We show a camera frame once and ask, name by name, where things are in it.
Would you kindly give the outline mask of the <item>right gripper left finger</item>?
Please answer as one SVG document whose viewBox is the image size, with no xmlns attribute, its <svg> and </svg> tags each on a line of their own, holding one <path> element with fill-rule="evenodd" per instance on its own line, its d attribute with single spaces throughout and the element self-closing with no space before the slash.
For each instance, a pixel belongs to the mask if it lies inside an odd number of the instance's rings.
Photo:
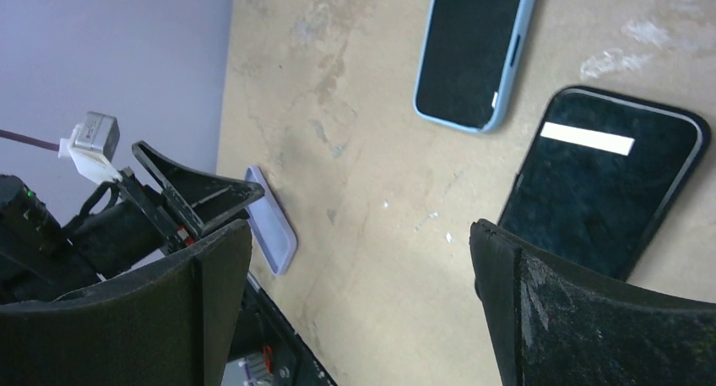
<svg viewBox="0 0 716 386">
<path fill-rule="evenodd" d="M 237 220 L 52 302 L 2 306 L 2 384 L 220 384 L 251 256 Z"/>
</svg>

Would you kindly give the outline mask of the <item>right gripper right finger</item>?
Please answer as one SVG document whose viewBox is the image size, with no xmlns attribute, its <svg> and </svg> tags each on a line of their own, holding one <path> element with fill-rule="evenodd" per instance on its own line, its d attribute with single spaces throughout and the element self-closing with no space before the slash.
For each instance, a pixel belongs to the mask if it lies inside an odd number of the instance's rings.
<svg viewBox="0 0 716 386">
<path fill-rule="evenodd" d="M 714 384 L 712 303 L 611 279 L 488 220 L 469 245 L 503 384 Z"/>
</svg>

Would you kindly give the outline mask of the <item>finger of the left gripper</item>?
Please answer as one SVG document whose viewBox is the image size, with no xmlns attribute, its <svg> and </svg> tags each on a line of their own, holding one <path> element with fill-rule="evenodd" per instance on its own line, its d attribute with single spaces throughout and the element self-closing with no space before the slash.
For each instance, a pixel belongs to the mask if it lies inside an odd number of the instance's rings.
<svg viewBox="0 0 716 386">
<path fill-rule="evenodd" d="M 132 145 L 139 164 L 155 179 L 171 213 L 199 239 L 236 219 L 264 195 L 256 182 L 194 170 L 162 155 L 144 141 Z"/>
</svg>

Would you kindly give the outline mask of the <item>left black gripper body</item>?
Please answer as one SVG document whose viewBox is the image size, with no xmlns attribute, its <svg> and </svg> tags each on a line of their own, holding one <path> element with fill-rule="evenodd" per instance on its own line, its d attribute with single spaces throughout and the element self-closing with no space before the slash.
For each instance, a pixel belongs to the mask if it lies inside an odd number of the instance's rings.
<svg viewBox="0 0 716 386">
<path fill-rule="evenodd" d="M 129 170 L 103 182 L 64 226 L 19 177 L 1 176 L 1 303 L 51 301 L 193 243 L 191 208 Z"/>
</svg>

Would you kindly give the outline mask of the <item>black phone case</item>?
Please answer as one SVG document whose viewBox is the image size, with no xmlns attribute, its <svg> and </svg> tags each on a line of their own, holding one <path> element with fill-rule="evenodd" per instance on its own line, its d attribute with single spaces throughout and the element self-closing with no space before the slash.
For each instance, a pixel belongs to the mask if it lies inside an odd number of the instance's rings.
<svg viewBox="0 0 716 386">
<path fill-rule="evenodd" d="M 710 126 L 694 112 L 568 86 L 546 107 L 498 224 L 625 280 L 710 141 Z"/>
</svg>

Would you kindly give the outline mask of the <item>light blue phone case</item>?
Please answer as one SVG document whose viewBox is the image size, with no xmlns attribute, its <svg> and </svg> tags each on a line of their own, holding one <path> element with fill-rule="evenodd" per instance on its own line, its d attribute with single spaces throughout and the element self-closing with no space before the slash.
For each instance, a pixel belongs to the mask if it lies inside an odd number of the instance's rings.
<svg viewBox="0 0 716 386">
<path fill-rule="evenodd" d="M 456 128 L 457 130 L 462 130 L 469 133 L 485 133 L 491 130 L 496 129 L 504 120 L 504 118 L 507 115 L 507 110 L 509 107 L 511 94 L 513 92 L 514 82 L 518 73 L 518 66 L 520 57 L 522 56 L 523 47 L 527 40 L 527 34 L 529 32 L 529 25 L 530 21 L 532 19 L 532 15 L 534 12 L 534 6 L 536 4 L 536 0 L 520 0 L 518 5 L 518 11 L 516 14 L 516 19 L 513 25 L 513 32 L 512 36 L 509 42 L 509 47 L 507 49 L 507 56 L 506 56 L 506 62 L 504 63 L 504 67 L 502 70 L 502 78 L 499 84 L 499 90 L 494 94 L 493 100 L 492 100 L 492 107 L 494 109 L 494 112 L 492 114 L 492 117 L 490 121 L 485 124 L 481 128 L 467 128 L 465 126 L 458 125 L 456 123 L 452 122 L 444 122 L 442 120 L 437 120 L 433 117 L 428 117 L 420 114 L 415 105 L 415 96 L 417 91 L 417 84 L 418 79 L 420 76 L 420 67 L 422 64 L 422 57 L 423 52 L 426 45 L 426 36 L 427 31 L 429 27 L 429 22 L 431 19 L 431 10 L 434 0 L 431 0 L 431 6 L 430 6 L 430 13 L 428 16 L 428 20 L 426 22 L 426 33 L 425 33 L 425 39 L 423 42 L 422 47 L 422 53 L 421 53 L 421 59 L 419 62 L 419 70 L 416 77 L 416 84 L 415 84 L 415 93 L 414 93 L 414 108 L 415 112 L 420 116 L 423 117 L 429 121 L 442 124 L 446 127 L 450 128 Z"/>
</svg>

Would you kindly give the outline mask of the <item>black phone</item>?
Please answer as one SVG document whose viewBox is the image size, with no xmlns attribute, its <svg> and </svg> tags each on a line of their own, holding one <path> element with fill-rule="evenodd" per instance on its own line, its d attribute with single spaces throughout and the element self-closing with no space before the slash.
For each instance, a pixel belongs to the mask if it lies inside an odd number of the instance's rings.
<svg viewBox="0 0 716 386">
<path fill-rule="evenodd" d="M 434 0 L 415 105 L 428 117 L 481 128 L 494 112 L 520 0 Z"/>
</svg>

